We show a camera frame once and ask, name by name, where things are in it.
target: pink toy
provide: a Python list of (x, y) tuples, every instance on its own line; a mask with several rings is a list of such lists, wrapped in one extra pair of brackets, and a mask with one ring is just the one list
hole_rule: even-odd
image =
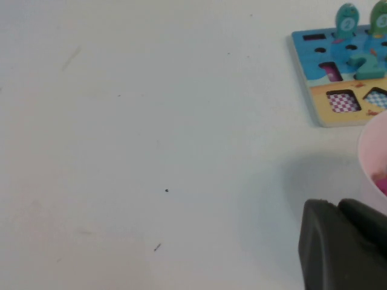
[(373, 117), (359, 138), (362, 201), (387, 214), (387, 111)]
[(376, 181), (375, 184), (378, 187), (378, 189), (380, 189), (380, 191), (382, 191), (384, 194), (387, 193), (387, 178), (386, 177)]

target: green number piece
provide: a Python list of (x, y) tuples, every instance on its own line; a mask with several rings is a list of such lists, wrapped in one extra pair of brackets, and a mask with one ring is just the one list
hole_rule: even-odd
[(387, 1), (380, 0), (371, 12), (371, 29), (370, 34), (381, 38), (387, 33)]
[(385, 69), (379, 68), (377, 58), (372, 54), (351, 56), (348, 64), (359, 67), (356, 71), (357, 80), (381, 79), (385, 76)]

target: pink bowl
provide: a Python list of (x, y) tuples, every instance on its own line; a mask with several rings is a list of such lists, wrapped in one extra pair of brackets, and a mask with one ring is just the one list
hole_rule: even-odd
[(363, 201), (387, 214), (387, 196), (371, 179), (380, 171), (387, 173), (387, 111), (372, 118), (364, 127), (357, 145), (357, 157), (363, 172), (361, 180)]

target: wooden puzzle board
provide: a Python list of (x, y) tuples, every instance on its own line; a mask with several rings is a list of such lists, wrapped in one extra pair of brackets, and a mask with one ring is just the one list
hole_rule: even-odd
[(352, 39), (337, 42), (335, 28), (292, 33), (304, 82), (319, 123), (324, 127), (365, 124), (387, 108), (387, 78), (356, 80), (357, 68), (349, 66), (350, 56), (377, 56), (386, 68), (387, 37), (368, 34), (369, 25), (357, 28)]

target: checkered pattern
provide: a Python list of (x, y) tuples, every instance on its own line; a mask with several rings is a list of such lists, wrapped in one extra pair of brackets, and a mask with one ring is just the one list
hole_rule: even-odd
[(331, 104), (332, 111), (336, 113), (356, 112), (360, 110), (360, 106), (352, 95), (335, 94), (329, 95), (329, 104)]
[(365, 100), (373, 105), (387, 109), (387, 95), (382, 92), (372, 91), (367, 95)]

